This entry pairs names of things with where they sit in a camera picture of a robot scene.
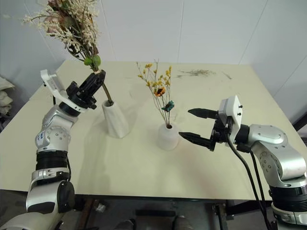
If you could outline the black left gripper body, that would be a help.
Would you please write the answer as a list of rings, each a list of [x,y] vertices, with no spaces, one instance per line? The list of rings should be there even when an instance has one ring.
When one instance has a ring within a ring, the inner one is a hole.
[[[94,98],[96,91],[97,85],[94,83],[83,83],[81,86],[78,86],[75,81],[72,81],[66,89],[68,98],[84,109],[95,109],[97,107],[95,104],[96,99]]]

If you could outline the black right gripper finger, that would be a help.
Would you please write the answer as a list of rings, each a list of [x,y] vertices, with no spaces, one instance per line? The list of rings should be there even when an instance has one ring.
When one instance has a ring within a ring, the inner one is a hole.
[[[203,109],[203,108],[193,108],[188,110],[188,112],[194,116],[205,119],[207,118],[216,119],[216,116],[218,115],[218,111]]]
[[[179,135],[185,140],[206,147],[210,151],[214,151],[216,142],[212,139],[203,138],[198,134],[190,133],[190,132],[179,132]]]

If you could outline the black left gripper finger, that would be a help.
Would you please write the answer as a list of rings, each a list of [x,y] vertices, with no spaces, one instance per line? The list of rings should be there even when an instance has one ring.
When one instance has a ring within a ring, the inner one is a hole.
[[[98,73],[92,73],[89,79],[89,95],[93,96],[98,89],[104,84],[106,72],[100,70]]]
[[[91,73],[87,79],[81,84],[82,93],[96,93],[96,91],[104,83],[104,71],[101,70],[97,73]]]

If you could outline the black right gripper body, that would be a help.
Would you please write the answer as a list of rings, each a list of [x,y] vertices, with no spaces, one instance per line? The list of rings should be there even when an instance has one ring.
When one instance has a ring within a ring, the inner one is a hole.
[[[210,136],[209,150],[214,151],[216,143],[226,143],[227,137],[232,132],[233,119],[230,116],[220,117],[218,111],[215,112],[215,122]]]

